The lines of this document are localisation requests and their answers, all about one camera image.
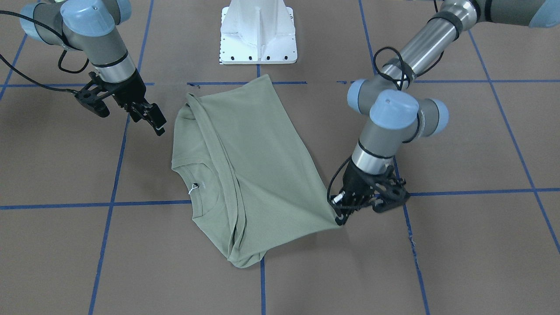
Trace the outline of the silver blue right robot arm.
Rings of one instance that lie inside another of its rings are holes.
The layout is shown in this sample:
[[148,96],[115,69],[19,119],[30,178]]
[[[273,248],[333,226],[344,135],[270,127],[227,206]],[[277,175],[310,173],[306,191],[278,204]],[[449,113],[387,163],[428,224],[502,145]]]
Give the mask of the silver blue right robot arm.
[[74,93],[86,109],[104,118],[110,114],[104,98],[112,96],[133,121],[146,120],[160,136],[166,119],[157,104],[146,101],[145,83],[116,28],[131,12],[128,0],[31,3],[22,8],[20,24],[40,42],[86,54],[95,71]]

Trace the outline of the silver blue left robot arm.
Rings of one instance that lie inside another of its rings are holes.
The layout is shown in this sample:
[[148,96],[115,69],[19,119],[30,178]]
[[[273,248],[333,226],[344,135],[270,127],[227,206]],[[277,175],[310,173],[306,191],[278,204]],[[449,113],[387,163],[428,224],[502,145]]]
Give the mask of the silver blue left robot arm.
[[551,28],[559,24],[557,0],[444,0],[438,12],[376,75],[356,80],[347,93],[348,105],[368,116],[354,151],[341,165],[343,185],[327,196],[344,225],[360,209],[384,213],[408,201],[406,181],[395,174],[393,158],[402,144],[440,133],[449,120],[448,108],[434,98],[418,99],[406,90],[431,70],[444,50],[480,22]]

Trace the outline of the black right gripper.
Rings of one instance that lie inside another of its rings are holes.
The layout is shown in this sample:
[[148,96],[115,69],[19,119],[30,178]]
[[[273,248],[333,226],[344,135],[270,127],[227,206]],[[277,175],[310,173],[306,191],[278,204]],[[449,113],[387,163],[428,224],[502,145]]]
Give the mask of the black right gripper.
[[112,96],[118,106],[130,114],[135,123],[145,120],[157,136],[165,133],[164,124],[167,120],[156,103],[149,103],[145,99],[146,86],[138,70],[135,70],[130,78],[118,83],[107,82],[95,72],[90,72],[89,76],[90,82],[75,95],[82,106],[97,116],[105,118],[109,116],[110,111],[104,99]]

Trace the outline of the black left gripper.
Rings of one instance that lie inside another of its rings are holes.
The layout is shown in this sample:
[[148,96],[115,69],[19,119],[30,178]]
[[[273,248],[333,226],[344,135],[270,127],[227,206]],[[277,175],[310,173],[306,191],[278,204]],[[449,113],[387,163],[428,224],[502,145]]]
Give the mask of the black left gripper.
[[380,174],[368,174],[360,170],[349,157],[339,167],[330,181],[334,180],[343,167],[343,186],[337,195],[330,196],[330,206],[336,213],[335,222],[343,226],[354,211],[371,207],[376,213],[395,209],[410,198],[405,189],[406,181],[395,174],[395,167],[389,164]]

